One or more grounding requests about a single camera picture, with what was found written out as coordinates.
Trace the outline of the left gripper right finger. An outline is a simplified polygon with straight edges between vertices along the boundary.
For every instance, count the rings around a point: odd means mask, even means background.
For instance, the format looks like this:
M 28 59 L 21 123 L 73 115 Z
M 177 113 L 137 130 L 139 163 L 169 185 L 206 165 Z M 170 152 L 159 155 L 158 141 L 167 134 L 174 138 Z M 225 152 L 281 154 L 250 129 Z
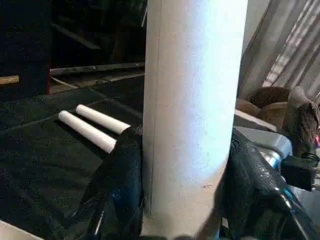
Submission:
M 233 129 L 223 176 L 223 217 L 233 240 L 318 240 L 320 230 L 254 144 Z

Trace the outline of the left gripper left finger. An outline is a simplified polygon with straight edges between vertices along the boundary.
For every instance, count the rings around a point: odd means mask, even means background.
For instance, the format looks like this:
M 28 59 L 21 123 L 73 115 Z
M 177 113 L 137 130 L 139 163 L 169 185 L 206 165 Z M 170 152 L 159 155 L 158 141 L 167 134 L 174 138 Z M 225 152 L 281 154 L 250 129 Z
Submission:
M 138 240 L 143 223 L 143 127 L 130 126 L 97 168 L 68 229 L 88 220 L 84 240 Z

